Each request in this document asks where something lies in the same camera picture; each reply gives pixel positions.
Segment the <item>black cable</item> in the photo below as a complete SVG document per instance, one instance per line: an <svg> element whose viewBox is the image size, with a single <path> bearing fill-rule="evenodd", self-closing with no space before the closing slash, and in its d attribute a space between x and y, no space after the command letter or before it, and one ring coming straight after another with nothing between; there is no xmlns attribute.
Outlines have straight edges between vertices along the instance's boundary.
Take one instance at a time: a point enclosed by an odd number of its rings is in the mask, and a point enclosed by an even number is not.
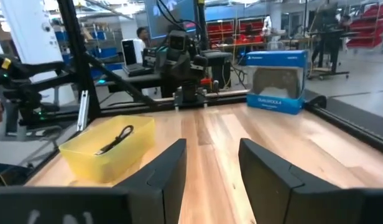
<svg viewBox="0 0 383 224"><path fill-rule="evenodd" d="M133 103L137 103L137 102L128 101L128 102L110 103L109 105L107 105L107 107L110 107L110 106L116 106L116 105L127 105L127 104L133 104Z"/></svg>
<svg viewBox="0 0 383 224"><path fill-rule="evenodd" d="M160 3L161 5L164 7L165 11L167 11L168 15L171 17L172 20L170 20L166 14L164 13L164 11L162 10L161 6L160 6ZM171 11L169 10L169 8L162 2L162 0L157 0L156 1L156 5L160 11L160 13L163 15L163 17L168 20L172 25L174 26L177 26L180 30L182 31L185 31L186 32L186 29L183 28L182 26L180 26L179 24L183 24L184 22L191 22L193 23L194 25L196 25L196 29L199 29L200 30L200 33L203 32L203 29L201 28L201 26L199 24L197 24L195 21L191 21L189 19L180 19L180 20L176 20L176 18L172 15Z"/></svg>
<svg viewBox="0 0 383 224"><path fill-rule="evenodd" d="M121 133L114 139L113 142L111 142L110 144L108 144L107 146L103 147L102 149L99 150L99 152L97 152L95 155L98 156L98 155L102 155L108 151L110 151L114 146L117 146L121 141L123 141L124 139L126 139L129 135L132 134L132 132L134 131L134 127L133 125L128 125L126 126L122 131Z"/></svg>
<svg viewBox="0 0 383 224"><path fill-rule="evenodd" d="M169 14L170 17L172 18L172 20L170 20L170 19L167 17L167 15L164 13L164 11L162 10L162 8L161 8L161 6L160 6L160 3L161 3L161 5L164 7L164 9L168 12L168 14ZM171 23L172 25L174 25L174 26L177 26L180 30L183 30L183 31L186 32L186 30L185 30L183 27L181 27L181 26L179 25L180 22L178 22L178 21L174 18L174 16L173 16L172 13L169 11L168 7L162 2L162 0L156 0L156 5L157 5L157 8L159 9L161 15L162 15L166 20L168 20L168 22L170 22L170 23Z"/></svg>
<svg viewBox="0 0 383 224"><path fill-rule="evenodd" d="M232 63L230 63L230 66L233 68L233 70L234 70L234 72L236 73L236 75L237 75L237 77L238 77L238 79L239 79L239 82L240 82L240 84L242 85L242 87L244 87L244 89L247 89L247 87L245 86L245 84L244 84L244 78L245 78L245 76L247 75L243 70L241 70L241 69L238 69L238 68L236 68Z"/></svg>

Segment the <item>ceiling light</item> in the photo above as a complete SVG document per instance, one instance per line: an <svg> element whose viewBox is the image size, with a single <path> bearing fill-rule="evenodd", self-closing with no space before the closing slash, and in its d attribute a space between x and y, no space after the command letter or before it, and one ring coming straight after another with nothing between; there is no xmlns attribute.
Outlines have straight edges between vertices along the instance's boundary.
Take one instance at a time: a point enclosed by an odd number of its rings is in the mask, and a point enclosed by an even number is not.
<svg viewBox="0 0 383 224"><path fill-rule="evenodd" d="M11 28L7 22L1 22L1 28L4 32L10 32Z"/></svg>
<svg viewBox="0 0 383 224"><path fill-rule="evenodd" d="M241 3L241 4L252 4L252 3L259 2L259 0L235 0L234 2Z"/></svg>
<svg viewBox="0 0 383 224"><path fill-rule="evenodd" d="M117 11L124 15L132 15L142 10L143 5L128 4L119 8Z"/></svg>

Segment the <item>wooden table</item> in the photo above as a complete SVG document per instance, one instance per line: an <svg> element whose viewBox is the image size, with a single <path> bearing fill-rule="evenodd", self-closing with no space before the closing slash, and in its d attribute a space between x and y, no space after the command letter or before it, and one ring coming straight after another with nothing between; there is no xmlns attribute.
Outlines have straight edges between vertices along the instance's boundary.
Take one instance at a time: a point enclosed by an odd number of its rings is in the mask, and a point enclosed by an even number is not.
<svg viewBox="0 0 383 224"><path fill-rule="evenodd" d="M251 138L340 187L383 187L381 153L306 111L294 116L248 108L243 103L148 115L155 118L156 146L116 182L139 170L178 138L187 138L181 224L255 223L239 170L240 138ZM58 155L27 185L99 184L78 180Z"/></svg>

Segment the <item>black cable bundle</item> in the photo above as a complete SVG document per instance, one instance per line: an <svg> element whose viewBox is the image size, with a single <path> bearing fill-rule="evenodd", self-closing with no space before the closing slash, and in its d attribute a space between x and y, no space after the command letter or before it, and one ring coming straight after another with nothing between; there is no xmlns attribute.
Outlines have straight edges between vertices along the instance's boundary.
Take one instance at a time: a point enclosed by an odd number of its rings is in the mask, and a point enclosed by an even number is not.
<svg viewBox="0 0 383 224"><path fill-rule="evenodd" d="M126 126L122 131L121 133L114 139L113 142L111 142L110 144L108 144L107 146L103 147L102 149L99 150L99 152L97 152L95 155L96 156L99 156L99 155L102 155L108 151L110 151L112 148L114 148L115 146L117 146L120 142L122 142L124 139L126 139L129 135L132 134L132 132L134 131L134 127L133 125L128 125Z"/></svg>
<svg viewBox="0 0 383 224"><path fill-rule="evenodd" d="M180 19L180 20L176 20L176 18L172 15L172 13L170 12L170 10L168 9L168 7L162 2L162 0L156 0L156 5L157 5L157 8L159 9L161 15L166 19L168 20L172 25L174 25L175 27L178 27L179 30L182 30L182 31L185 31L186 30L179 24L182 24L184 22L191 22L193 23L194 25L196 25L196 29L199 29L200 30L200 33L201 33L201 26L199 24L197 24L195 21L191 21L191 20L188 20L188 19ZM166 13L164 13L164 11L162 10L161 8L161 5L164 7L165 11L168 13L168 15L170 16L170 18L168 18L168 16L166 15ZM160 47L163 47L163 45L166 43L167 41L167 37L164 39L164 41L160 44Z"/></svg>

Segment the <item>red shelving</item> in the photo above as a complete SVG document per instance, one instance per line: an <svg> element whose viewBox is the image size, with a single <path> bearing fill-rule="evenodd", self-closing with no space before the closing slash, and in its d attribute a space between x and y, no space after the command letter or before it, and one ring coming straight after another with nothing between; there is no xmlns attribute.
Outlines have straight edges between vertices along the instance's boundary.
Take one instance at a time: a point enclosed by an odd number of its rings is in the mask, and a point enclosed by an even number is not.
<svg viewBox="0 0 383 224"><path fill-rule="evenodd" d="M212 43L217 44L223 42L225 39L231 38L234 34L234 20L208 21L207 31Z"/></svg>
<svg viewBox="0 0 383 224"><path fill-rule="evenodd" d="M362 15L353 20L351 31L359 32L351 37L346 44L347 47L374 48L383 41L383 2L368 6L369 8Z"/></svg>
<svg viewBox="0 0 383 224"><path fill-rule="evenodd" d="M257 17L257 18L247 18L247 19L239 19L238 20L238 26L239 26L239 33L242 34L246 31L246 27L248 25L252 26L252 31L256 34L261 33L262 28L264 27L264 18L263 17Z"/></svg>

